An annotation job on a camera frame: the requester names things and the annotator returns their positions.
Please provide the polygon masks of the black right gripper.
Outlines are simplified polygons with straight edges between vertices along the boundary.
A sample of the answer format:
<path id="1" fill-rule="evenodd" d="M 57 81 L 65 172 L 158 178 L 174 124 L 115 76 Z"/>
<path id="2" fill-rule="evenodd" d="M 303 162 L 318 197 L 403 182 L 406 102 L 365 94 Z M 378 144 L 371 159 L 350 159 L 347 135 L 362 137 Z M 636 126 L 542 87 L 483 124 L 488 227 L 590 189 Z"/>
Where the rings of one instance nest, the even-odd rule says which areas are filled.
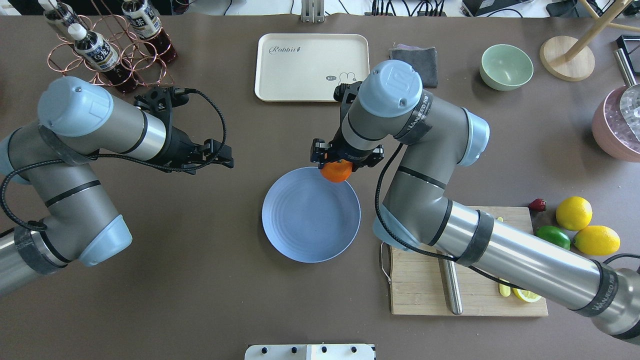
<path id="1" fill-rule="evenodd" d="M 343 160 L 352 163 L 352 171 L 355 172 L 362 167 L 374 167 L 384 159 L 384 146 L 377 145 L 373 149 L 356 148 L 348 143 L 345 130 L 342 130 L 343 125 L 350 127 L 348 112 L 358 95 L 360 86 L 360 82 L 342 83 L 334 89 L 334 100 L 340 102 L 340 126 L 331 141 L 326 142 L 317 137 L 311 141 L 310 161 L 318 164 L 320 170 L 328 163 Z"/>

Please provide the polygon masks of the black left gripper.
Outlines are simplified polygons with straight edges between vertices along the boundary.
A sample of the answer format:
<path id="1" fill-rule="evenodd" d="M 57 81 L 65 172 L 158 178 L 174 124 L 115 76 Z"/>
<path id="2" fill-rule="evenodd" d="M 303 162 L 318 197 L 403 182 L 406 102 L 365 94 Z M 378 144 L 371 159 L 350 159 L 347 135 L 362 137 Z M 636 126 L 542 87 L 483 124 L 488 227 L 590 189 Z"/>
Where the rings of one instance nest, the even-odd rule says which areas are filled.
<path id="1" fill-rule="evenodd" d="M 173 108 L 185 105 L 189 101 L 189 93 L 186 88 L 170 86 L 162 88 L 155 86 L 143 95 L 136 95 L 134 105 L 142 111 L 158 118 L 166 130 L 165 140 L 157 155 L 147 160 L 154 166 L 170 168 L 165 173 L 181 171 L 195 173 L 206 166 L 217 165 L 228 169 L 234 168 L 233 150 L 229 145 L 215 139 L 206 139 L 202 145 L 202 153 L 199 145 L 189 139 L 182 130 L 173 126 Z"/>

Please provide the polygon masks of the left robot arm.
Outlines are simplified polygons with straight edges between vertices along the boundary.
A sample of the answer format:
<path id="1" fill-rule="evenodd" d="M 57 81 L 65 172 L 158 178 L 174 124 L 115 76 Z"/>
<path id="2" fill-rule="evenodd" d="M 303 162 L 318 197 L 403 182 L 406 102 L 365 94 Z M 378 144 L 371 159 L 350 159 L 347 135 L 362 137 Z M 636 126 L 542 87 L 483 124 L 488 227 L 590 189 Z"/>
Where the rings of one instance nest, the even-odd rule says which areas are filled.
<path id="1" fill-rule="evenodd" d="M 156 86 L 130 104 L 77 77 L 51 82 L 38 118 L 1 141 L 1 210 L 15 224 L 1 235 L 2 296 L 130 246 L 132 234 L 91 162 L 119 158 L 163 173 L 233 168 L 225 137 L 199 145 L 174 126 L 173 109 L 190 94 L 201 91 Z"/>

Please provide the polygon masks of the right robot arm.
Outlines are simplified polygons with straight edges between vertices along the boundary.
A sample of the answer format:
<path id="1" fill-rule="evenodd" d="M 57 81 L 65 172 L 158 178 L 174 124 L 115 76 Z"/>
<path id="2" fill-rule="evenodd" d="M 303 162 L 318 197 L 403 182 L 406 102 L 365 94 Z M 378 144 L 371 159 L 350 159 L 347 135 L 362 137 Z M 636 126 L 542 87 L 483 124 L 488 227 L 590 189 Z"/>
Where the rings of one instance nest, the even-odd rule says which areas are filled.
<path id="1" fill-rule="evenodd" d="M 375 196 L 380 239 L 417 253 L 420 244 L 438 249 L 443 259 L 488 272 L 590 318 L 613 338 L 639 343 L 637 271 L 585 258 L 446 198 L 455 167 L 471 166 L 489 143 L 486 120 L 424 89 L 419 73 L 395 59 L 363 81 L 338 85 L 333 96 L 341 104 L 340 126 L 332 141 L 313 140 L 311 162 L 374 167 L 384 157 L 384 137 L 406 145 L 384 200 Z"/>

